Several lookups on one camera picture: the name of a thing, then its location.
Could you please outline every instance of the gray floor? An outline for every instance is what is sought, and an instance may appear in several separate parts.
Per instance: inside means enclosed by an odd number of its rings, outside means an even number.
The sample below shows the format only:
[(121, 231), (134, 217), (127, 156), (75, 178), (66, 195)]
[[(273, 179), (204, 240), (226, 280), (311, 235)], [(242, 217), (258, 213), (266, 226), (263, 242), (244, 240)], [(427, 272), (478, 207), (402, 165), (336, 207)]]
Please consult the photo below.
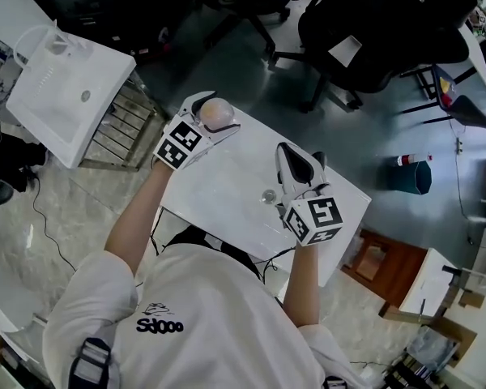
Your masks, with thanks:
[[(301, 51), (296, 25), (308, 1), (291, 2), (292, 14), (284, 24), (273, 15), (263, 20), (277, 50)], [(399, 116), (398, 111), (427, 102), (414, 78), (394, 78), (384, 91), (364, 94), (364, 107), (354, 113), (345, 113), (327, 99), (311, 114), (299, 113), (299, 103), (312, 96), (316, 72), (284, 59), (279, 60), (278, 71), (269, 71), (262, 60), (264, 42), (248, 21), (206, 51), (203, 38), (223, 17), (206, 6), (193, 12), (178, 31), (173, 50), (160, 62), (140, 68), (154, 96), (175, 112), (186, 96), (217, 90), (305, 150), (324, 151), (330, 167), (373, 199), (364, 225), (415, 246), (436, 248), (452, 263), (470, 267), (476, 247), (467, 243), (467, 232), (479, 243), (482, 226), (468, 224), (460, 212), (452, 131), (463, 141), (458, 173), (465, 213), (482, 216), (479, 200), (486, 188), (486, 130), (465, 130), (457, 122), (451, 122), (453, 130), (448, 122), (418, 125), (444, 116), (438, 107)], [(386, 27), (378, 32), (388, 39), (392, 31)], [(469, 67), (464, 62), (445, 69), (457, 76)], [(486, 113), (486, 89), (477, 75), (459, 87)], [(434, 158), (428, 194), (385, 190), (383, 163), (388, 157), (428, 152)]]
[[(293, 2), (285, 24), (274, 16), (265, 19), (279, 50), (299, 51), (296, 24), (306, 2)], [(457, 122), (428, 126), (418, 123), (443, 115), (428, 109), (404, 116), (397, 111), (425, 102), (413, 79), (393, 79), (378, 94), (364, 95), (364, 107), (345, 113), (327, 99), (315, 111), (303, 115), (298, 104), (311, 97), (317, 75), (306, 65), (280, 61), (269, 71), (262, 60), (264, 43), (248, 23), (243, 23), (214, 49), (207, 52), (203, 37), (223, 18), (204, 7), (183, 23), (173, 49), (152, 65), (140, 67), (140, 75), (156, 98), (175, 112), (193, 93), (215, 89), (236, 107), (251, 114), (308, 151), (323, 150), (329, 166), (373, 198), (364, 225), (389, 237), (416, 246), (434, 247), (459, 266), (470, 266), (476, 248), (466, 241), (467, 222), (460, 212), (454, 161), (455, 135), (463, 141), (458, 158), (463, 206), (468, 215), (482, 215), (479, 199), (486, 186), (486, 130)], [(389, 38), (387, 27), (379, 28)], [(452, 75), (467, 63), (448, 68)], [(486, 112), (486, 90), (477, 76), (460, 87)], [(15, 128), (6, 132), (18, 134)], [(390, 156), (427, 153), (433, 185), (424, 196), (385, 190), (383, 163)], [(68, 170), (55, 160), (40, 172), (40, 198), (36, 202), (48, 217), (48, 232), (62, 253), (74, 264), (93, 250), (102, 249), (111, 226), (139, 188), (148, 170), (136, 174), (104, 170)], [(54, 244), (43, 235), (40, 216), (32, 210), (36, 191), (15, 194), (0, 207), (0, 253), (3, 261), (39, 293), (47, 315), (71, 277), (71, 269), (59, 258)], [(163, 222), (156, 235), (159, 246), (176, 230), (179, 220)], [(478, 241), (482, 226), (469, 230)], [(137, 280), (155, 259), (148, 247)], [(277, 293), (286, 280), (280, 271), (267, 274), (267, 284)], [(330, 278), (322, 295), (322, 322), (334, 333), (353, 361), (388, 362), (416, 332), (417, 326), (383, 320), (377, 316), (382, 300), (340, 271)]]

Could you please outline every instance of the red object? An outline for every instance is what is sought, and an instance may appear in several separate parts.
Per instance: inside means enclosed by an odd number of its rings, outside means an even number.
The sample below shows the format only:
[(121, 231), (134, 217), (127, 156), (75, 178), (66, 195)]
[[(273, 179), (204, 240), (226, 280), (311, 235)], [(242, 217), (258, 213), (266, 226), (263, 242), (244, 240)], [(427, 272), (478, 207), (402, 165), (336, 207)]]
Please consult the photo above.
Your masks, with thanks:
[(441, 95), (441, 102), (445, 105), (446, 108), (450, 107), (452, 105), (452, 98), (450, 96), (443, 94)]

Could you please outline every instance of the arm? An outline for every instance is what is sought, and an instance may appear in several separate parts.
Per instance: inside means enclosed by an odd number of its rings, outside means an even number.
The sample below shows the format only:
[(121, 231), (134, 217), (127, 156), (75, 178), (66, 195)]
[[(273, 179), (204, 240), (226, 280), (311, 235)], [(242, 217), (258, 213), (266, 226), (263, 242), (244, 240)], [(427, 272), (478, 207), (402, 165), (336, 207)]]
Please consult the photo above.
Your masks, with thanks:
[(296, 327), (318, 324), (318, 251), (297, 244), (283, 309)]
[(106, 241), (104, 249), (123, 259), (134, 275), (144, 256), (156, 211), (172, 174), (171, 168), (161, 161), (156, 162), (149, 178), (121, 214)]

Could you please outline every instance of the metal frame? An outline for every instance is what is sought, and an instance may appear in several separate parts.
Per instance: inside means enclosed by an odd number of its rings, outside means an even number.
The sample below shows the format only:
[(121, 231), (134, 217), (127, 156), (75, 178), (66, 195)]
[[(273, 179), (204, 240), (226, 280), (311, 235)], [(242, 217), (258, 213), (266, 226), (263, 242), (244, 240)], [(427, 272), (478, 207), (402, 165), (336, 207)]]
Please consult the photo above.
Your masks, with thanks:
[[(108, 112), (109, 114), (105, 114), (104, 118), (101, 120), (99, 126), (96, 129), (96, 132), (94, 133), (92, 140), (90, 141), (90, 144), (88, 145), (87, 151), (85, 152), (84, 156), (86, 157), (88, 149), (90, 148), (90, 145), (92, 143), (95, 143), (96, 145), (100, 146), (104, 150), (106, 150), (109, 154), (112, 156), (116, 157), (117, 160), (120, 161), (120, 163), (116, 162), (108, 162), (108, 161), (102, 161), (102, 160), (92, 160), (88, 158), (84, 158), (81, 163), (79, 164), (79, 167), (86, 168), (86, 169), (103, 169), (103, 170), (116, 170), (116, 171), (123, 171), (123, 172), (131, 172), (135, 173), (140, 170), (144, 162), (147, 160), (148, 156), (152, 153), (152, 151), (155, 149), (157, 143), (159, 142), (162, 130), (164, 128), (165, 122), (168, 120), (169, 115), (165, 112), (165, 110), (159, 105), (159, 103), (153, 99), (148, 93), (147, 93), (147, 87), (144, 84), (144, 82), (140, 79), (139, 75), (137, 72), (133, 71), (128, 78), (127, 81), (125, 81), (124, 85), (122, 86), (123, 88), (129, 88), (131, 90), (134, 90), (141, 94), (146, 101), (151, 105), (152, 109), (149, 109), (145, 105), (141, 105), (139, 102), (134, 100), (133, 98), (130, 98), (124, 94), (121, 94), (120, 91), (117, 93), (115, 98), (113, 99), (112, 104), (110, 105)], [(141, 109), (144, 109), (147, 111), (147, 116), (145, 118), (140, 117), (138, 114), (134, 113), (133, 111), (130, 111), (128, 108), (125, 106), (119, 105), (117, 101), (118, 96), (122, 96), (126, 98), (130, 103), (133, 103), (140, 107)], [(115, 112), (117, 109), (122, 110), (123, 112), (128, 113), (132, 117), (137, 118), (139, 121), (142, 122), (142, 125), (140, 127), (129, 123), (125, 119), (122, 119), (118, 116), (116, 116), (113, 112)], [(163, 124), (162, 127), (159, 128), (159, 130), (156, 132), (155, 136), (151, 140), (147, 150), (144, 152), (143, 156), (140, 158), (140, 160), (134, 164), (131, 165), (130, 162), (134, 157), (134, 154), (137, 152), (139, 148), (139, 144), (141, 140), (143, 139), (144, 135), (147, 132), (147, 128), (151, 124), (151, 121), (155, 119), (157, 116), (160, 116), (163, 118)], [(128, 126), (132, 130), (137, 131), (137, 135), (133, 136), (130, 134), (127, 134), (125, 131), (123, 131), (121, 128), (118, 126), (115, 126), (112, 123), (109, 122), (104, 122), (106, 118), (114, 118), (116, 121), (122, 122), (124, 125)], [(128, 140), (131, 141), (130, 146), (126, 146), (124, 143), (121, 141), (115, 139), (112, 135), (107, 135), (102, 129), (101, 126), (109, 127), (115, 130), (116, 133), (120, 133), (122, 136), (126, 137)], [(105, 137), (106, 139), (112, 141), (116, 145), (118, 145), (120, 148), (126, 150), (126, 154), (124, 156), (121, 156), (120, 153), (112, 151), (110, 148), (106, 147), (103, 143), (101, 143), (99, 140), (96, 139), (97, 134), (100, 134), (101, 136)]]

